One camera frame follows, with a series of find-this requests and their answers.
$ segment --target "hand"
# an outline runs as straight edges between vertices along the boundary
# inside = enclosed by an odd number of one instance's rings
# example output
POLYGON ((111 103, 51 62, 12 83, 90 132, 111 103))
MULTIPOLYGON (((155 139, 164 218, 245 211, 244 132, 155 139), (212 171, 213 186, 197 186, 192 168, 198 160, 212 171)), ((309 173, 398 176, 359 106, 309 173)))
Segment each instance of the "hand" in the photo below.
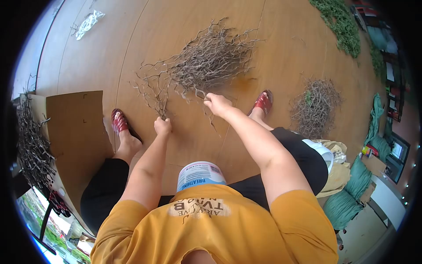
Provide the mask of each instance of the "hand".
POLYGON ((168 135, 171 132, 171 122, 170 118, 167 118, 165 121, 158 117, 154 122, 154 128, 157 135, 168 135))
POLYGON ((232 102, 222 95, 215 95, 213 93, 207 94, 209 101, 204 101, 204 104, 216 116, 223 117, 228 109, 232 108, 232 102))

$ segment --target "wooden floor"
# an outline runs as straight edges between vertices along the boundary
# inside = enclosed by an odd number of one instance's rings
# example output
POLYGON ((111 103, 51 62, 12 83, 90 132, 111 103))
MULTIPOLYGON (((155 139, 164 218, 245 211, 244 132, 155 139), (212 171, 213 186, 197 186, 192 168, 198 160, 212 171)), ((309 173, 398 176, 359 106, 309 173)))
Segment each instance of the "wooden floor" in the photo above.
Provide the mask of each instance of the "wooden floor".
MULTIPOLYGON (((50 96, 103 90, 103 113, 114 149, 119 147, 110 126, 110 113, 120 108, 145 142, 155 138, 156 115, 138 97, 128 81, 141 63, 154 63, 178 54, 185 39, 207 27, 212 19, 229 17, 228 27, 238 31, 259 28, 258 43, 248 76, 233 82, 233 104, 248 112, 264 89, 274 94, 267 117, 272 127, 290 125, 289 102, 304 91, 306 78, 332 79, 344 102, 336 110, 335 128, 326 137, 348 147, 352 161, 368 133, 373 95, 383 87, 372 69, 369 44, 361 32, 357 59, 339 51, 336 37, 308 0, 65 0, 48 34, 38 69, 36 93, 50 96), (71 36, 93 9, 106 15, 79 41, 71 36)), ((187 104, 170 93, 168 105, 173 135, 167 151, 163 194, 174 194, 178 173, 193 161, 217 164, 228 183, 259 173, 235 131, 215 118, 217 133, 203 115, 202 106, 187 104)), ((134 162, 142 153, 138 153, 134 162)))

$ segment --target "black pants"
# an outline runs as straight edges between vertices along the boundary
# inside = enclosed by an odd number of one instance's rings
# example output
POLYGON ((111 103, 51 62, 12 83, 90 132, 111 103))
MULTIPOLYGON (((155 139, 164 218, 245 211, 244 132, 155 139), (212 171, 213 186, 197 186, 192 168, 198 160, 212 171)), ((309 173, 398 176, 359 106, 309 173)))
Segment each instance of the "black pants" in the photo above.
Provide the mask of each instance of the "black pants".
MULTIPOLYGON (((327 165, 322 156, 302 141, 304 137, 284 128, 275 128, 271 133, 292 154, 300 169, 317 195, 328 178, 327 165)), ((97 233, 113 206, 123 194, 129 174, 129 165, 121 159, 106 159, 94 175, 81 198, 81 216, 89 229, 97 233)), ((261 175, 249 177, 229 184, 269 211, 261 175)), ((173 196, 161 196, 158 206, 168 204, 173 196)))

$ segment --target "foot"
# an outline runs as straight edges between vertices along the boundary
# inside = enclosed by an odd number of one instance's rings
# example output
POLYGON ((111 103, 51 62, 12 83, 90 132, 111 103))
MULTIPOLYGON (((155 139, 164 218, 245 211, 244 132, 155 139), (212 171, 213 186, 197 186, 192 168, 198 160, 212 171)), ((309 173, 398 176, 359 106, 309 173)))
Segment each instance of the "foot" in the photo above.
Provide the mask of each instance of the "foot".
POLYGON ((249 111, 248 117, 253 119, 255 122, 265 127, 265 129, 271 131, 274 128, 268 126, 264 122, 266 114, 271 110, 273 106, 273 94, 270 90, 265 90, 262 92, 258 99, 255 101, 254 106, 251 111, 249 111))
POLYGON ((136 132, 130 131, 132 128, 120 109, 116 108, 112 111, 111 122, 113 130, 120 138, 119 150, 135 155, 141 149, 142 142, 136 132))
MULTIPOLYGON (((265 98, 268 99, 268 95, 267 95, 266 92, 263 92, 262 94, 265 96, 265 98)), ((252 109, 251 113, 248 116, 255 121, 264 120, 265 112, 261 107, 255 105, 254 108, 252 109)))
POLYGON ((119 149, 122 149, 125 152, 133 153, 133 155, 135 155, 142 148, 141 141, 135 138, 134 136, 132 136, 129 132, 129 129, 120 131, 119 138, 120 138, 119 149))

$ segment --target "bucket label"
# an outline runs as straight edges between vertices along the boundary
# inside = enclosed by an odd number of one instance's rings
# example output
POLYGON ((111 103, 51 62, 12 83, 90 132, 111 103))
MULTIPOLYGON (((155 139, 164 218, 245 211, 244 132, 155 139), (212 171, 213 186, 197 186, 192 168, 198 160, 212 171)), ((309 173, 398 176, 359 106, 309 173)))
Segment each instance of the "bucket label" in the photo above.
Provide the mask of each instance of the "bucket label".
POLYGON ((220 169, 209 162, 193 162, 179 173, 177 191, 202 184, 226 184, 220 169))

